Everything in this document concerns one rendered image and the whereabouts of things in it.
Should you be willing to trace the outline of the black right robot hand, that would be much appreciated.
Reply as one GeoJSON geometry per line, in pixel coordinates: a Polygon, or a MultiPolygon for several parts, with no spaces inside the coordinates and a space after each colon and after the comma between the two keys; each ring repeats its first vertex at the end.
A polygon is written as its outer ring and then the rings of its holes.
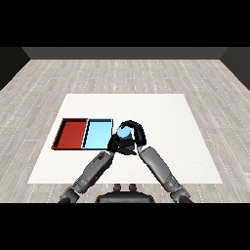
{"type": "Polygon", "coordinates": [[[135,141],[135,145],[137,146],[146,145],[146,134],[143,126],[140,123],[133,120],[127,120],[122,122],[119,127],[124,128],[125,126],[128,126],[131,129],[131,131],[134,131],[134,138],[132,138],[132,140],[135,141]]]}

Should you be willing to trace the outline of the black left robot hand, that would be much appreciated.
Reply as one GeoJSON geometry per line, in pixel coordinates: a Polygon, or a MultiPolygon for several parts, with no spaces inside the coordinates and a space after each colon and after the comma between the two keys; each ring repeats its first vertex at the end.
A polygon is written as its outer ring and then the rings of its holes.
{"type": "Polygon", "coordinates": [[[107,150],[115,153],[119,152],[123,155],[136,155],[133,150],[128,149],[128,146],[134,146],[135,141],[132,139],[121,140],[117,134],[113,134],[107,144],[107,150]]]}

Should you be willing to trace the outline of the small blue can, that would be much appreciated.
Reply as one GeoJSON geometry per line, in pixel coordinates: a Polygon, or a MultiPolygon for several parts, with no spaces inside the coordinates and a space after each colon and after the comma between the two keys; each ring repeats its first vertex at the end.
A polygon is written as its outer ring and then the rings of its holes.
{"type": "MultiPolygon", "coordinates": [[[[117,129],[117,136],[121,141],[132,140],[131,129],[128,126],[125,126],[124,128],[119,127],[117,129]]],[[[126,146],[126,149],[133,151],[135,149],[135,146],[134,145],[126,146]]]]}

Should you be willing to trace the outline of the light blue shallow open box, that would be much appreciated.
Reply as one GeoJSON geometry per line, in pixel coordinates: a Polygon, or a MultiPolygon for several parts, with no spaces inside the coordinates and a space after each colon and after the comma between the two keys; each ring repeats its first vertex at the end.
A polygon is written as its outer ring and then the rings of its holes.
{"type": "Polygon", "coordinates": [[[112,135],[111,118],[90,118],[84,132],[81,148],[83,150],[106,150],[112,135]]]}

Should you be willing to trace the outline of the red shallow open box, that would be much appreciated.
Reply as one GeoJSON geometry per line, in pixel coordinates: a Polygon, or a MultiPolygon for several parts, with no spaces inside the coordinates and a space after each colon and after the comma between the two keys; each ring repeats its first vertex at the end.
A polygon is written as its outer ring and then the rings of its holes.
{"type": "Polygon", "coordinates": [[[53,150],[80,150],[87,118],[64,118],[52,144],[53,150]]]}

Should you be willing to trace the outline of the dark grey robot body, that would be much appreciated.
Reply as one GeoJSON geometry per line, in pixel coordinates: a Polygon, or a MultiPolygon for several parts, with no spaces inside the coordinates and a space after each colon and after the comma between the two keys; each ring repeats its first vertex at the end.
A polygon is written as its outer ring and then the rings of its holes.
{"type": "Polygon", "coordinates": [[[135,184],[129,185],[128,191],[122,191],[120,184],[115,184],[112,192],[99,195],[96,203],[154,203],[151,195],[137,191],[135,184]]]}

